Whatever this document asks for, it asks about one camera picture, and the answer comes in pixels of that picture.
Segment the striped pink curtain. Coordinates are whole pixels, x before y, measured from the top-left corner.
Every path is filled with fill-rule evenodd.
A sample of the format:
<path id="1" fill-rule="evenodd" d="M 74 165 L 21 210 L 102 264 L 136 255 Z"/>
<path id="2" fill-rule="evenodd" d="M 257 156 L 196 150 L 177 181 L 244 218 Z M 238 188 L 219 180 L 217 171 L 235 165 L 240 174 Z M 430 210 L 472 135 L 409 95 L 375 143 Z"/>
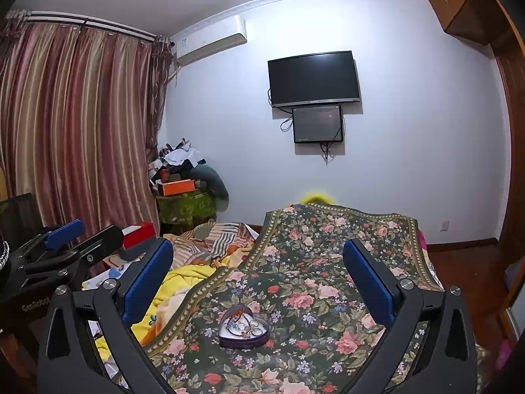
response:
<path id="1" fill-rule="evenodd" d="M 43 223 L 87 234 L 157 222 L 149 164 L 158 155 L 169 40 L 88 26 L 1 27 L 1 167 L 10 195 L 35 197 Z"/>

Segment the brown wooden door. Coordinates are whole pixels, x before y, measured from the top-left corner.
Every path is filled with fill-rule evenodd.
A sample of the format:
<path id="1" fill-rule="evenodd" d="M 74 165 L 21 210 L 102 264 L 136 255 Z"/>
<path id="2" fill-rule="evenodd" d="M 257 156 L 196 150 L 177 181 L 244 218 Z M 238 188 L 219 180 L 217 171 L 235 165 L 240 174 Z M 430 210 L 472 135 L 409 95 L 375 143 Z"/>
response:
<path id="1" fill-rule="evenodd" d="M 511 133 L 511 172 L 503 231 L 498 247 L 507 264 L 524 255 L 524 54 L 509 38 L 493 46 L 502 75 Z"/>

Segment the small wall monitor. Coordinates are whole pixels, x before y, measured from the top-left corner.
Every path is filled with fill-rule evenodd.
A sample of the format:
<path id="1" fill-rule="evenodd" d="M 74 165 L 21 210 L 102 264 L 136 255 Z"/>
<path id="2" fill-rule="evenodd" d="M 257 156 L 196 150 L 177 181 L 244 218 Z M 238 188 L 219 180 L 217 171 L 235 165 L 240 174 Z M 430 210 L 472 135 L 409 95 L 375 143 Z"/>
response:
<path id="1" fill-rule="evenodd" d="M 293 108 L 292 118 L 295 143 L 344 141 L 344 118 L 338 105 Z"/>

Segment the white air conditioner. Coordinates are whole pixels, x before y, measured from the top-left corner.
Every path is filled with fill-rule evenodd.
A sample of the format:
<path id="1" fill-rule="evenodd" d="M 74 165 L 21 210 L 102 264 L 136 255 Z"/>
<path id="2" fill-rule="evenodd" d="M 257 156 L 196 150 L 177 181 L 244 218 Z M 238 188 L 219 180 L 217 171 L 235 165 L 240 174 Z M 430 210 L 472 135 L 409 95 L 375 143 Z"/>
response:
<path id="1" fill-rule="evenodd" d="M 187 66 L 246 43 L 245 20 L 240 15 L 183 31 L 175 36 L 176 66 Z"/>

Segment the heart-shaped purple jewelry box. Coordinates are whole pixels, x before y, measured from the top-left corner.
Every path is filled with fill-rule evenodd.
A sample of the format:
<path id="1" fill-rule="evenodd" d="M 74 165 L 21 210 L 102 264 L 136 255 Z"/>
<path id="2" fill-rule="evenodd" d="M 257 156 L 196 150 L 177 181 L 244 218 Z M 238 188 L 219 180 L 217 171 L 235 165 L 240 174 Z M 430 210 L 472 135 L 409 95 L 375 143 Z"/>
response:
<path id="1" fill-rule="evenodd" d="M 235 305 L 221 317 L 219 344 L 226 349 L 250 350 L 270 339 L 270 325 L 245 305 Z"/>

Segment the orange shoe box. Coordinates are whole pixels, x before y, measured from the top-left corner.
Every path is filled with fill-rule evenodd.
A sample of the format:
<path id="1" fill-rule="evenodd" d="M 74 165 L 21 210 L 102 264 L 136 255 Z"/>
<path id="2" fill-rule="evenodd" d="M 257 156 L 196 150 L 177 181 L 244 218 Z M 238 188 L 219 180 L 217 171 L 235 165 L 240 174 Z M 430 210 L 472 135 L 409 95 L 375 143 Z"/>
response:
<path id="1" fill-rule="evenodd" d="M 180 195 L 196 190 L 195 182 L 193 180 L 160 182 L 157 188 L 159 194 L 163 197 Z"/>

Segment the red box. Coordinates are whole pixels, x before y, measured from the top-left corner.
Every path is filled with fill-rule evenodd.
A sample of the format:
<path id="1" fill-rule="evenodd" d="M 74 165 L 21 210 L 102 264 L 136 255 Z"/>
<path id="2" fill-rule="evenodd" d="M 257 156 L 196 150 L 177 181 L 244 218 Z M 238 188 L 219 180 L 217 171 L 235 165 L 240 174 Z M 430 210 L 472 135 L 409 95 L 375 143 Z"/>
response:
<path id="1" fill-rule="evenodd" d="M 150 238 L 156 237 L 155 227 L 152 222 L 138 222 L 122 229 L 122 232 L 124 235 L 124 249 L 130 249 Z"/>

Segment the green floral covered cabinet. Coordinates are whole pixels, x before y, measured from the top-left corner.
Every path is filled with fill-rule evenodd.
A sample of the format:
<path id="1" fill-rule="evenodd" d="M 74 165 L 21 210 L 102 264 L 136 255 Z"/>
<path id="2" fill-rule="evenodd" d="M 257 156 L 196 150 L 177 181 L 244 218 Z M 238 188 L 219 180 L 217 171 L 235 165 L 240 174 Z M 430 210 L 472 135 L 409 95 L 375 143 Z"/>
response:
<path id="1" fill-rule="evenodd" d="M 160 222 L 171 225 L 194 225 L 214 217 L 215 198 L 206 191 L 196 190 L 179 195 L 156 197 Z"/>

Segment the striped patchwork quilt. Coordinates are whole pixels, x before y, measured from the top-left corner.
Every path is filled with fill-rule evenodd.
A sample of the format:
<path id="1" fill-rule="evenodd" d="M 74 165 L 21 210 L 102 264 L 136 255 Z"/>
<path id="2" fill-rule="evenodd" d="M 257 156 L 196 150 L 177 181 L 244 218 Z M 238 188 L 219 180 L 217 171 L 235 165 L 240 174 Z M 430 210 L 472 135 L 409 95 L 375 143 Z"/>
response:
<path id="1" fill-rule="evenodd" d="M 164 238 L 174 250 L 173 270 L 187 265 L 236 268 L 255 246 L 258 234 L 243 222 L 208 221 Z"/>

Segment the dark grey pillow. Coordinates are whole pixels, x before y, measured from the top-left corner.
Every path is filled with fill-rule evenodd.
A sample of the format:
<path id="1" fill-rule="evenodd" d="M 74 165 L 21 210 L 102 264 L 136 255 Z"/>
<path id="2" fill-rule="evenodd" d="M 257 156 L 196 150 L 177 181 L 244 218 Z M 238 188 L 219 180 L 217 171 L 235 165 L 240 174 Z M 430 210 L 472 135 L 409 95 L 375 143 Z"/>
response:
<path id="1" fill-rule="evenodd" d="M 218 212 L 225 212 L 230 203 L 230 195 L 214 168 L 207 164 L 199 164 L 191 170 L 195 180 L 205 182 L 209 192 L 215 197 L 215 205 Z"/>

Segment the black wall television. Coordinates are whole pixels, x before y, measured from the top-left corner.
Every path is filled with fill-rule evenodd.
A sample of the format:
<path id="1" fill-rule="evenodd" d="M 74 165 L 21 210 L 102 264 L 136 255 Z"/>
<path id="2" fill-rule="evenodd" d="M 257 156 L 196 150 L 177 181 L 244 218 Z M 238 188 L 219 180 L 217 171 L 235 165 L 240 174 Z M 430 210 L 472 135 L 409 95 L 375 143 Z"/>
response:
<path id="1" fill-rule="evenodd" d="M 351 51 L 291 56 L 268 62 L 270 102 L 285 108 L 360 101 Z"/>

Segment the wooden overhead cabinet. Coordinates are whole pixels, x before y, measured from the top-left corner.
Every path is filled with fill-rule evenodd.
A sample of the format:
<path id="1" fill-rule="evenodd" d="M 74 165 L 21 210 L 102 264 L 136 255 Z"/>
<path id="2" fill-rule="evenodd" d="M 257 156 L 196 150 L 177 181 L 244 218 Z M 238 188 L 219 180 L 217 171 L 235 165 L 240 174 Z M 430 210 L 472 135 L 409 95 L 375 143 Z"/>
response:
<path id="1" fill-rule="evenodd" d="M 445 33 L 491 45 L 512 30 L 496 0 L 429 0 Z"/>

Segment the dark floral bedspread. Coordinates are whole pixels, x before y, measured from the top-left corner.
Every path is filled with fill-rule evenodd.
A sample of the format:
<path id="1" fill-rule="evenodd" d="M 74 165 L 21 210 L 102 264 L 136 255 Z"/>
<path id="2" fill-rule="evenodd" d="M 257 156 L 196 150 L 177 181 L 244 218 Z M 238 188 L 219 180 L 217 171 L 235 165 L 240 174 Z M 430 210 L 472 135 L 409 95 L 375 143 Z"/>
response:
<path id="1" fill-rule="evenodd" d="M 178 393 L 339 393 L 385 333 L 343 262 L 355 238 L 397 278 L 442 288 L 414 219 L 345 207 L 292 205 L 270 212 L 234 269 L 208 271 L 146 353 Z M 252 350 L 219 344 L 223 314 L 249 308 L 270 326 Z"/>

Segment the yellow fleece blanket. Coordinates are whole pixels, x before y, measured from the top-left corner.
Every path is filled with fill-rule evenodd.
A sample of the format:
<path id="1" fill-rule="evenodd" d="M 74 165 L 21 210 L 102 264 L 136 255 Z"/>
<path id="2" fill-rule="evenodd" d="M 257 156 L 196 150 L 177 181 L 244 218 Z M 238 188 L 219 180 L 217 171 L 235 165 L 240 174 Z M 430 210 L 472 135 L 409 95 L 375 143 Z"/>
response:
<path id="1" fill-rule="evenodd" d="M 193 286 L 212 276 L 216 268 L 209 265 L 186 265 L 169 271 L 159 287 L 143 319 L 132 326 L 142 346 L 159 335 L 181 306 Z"/>

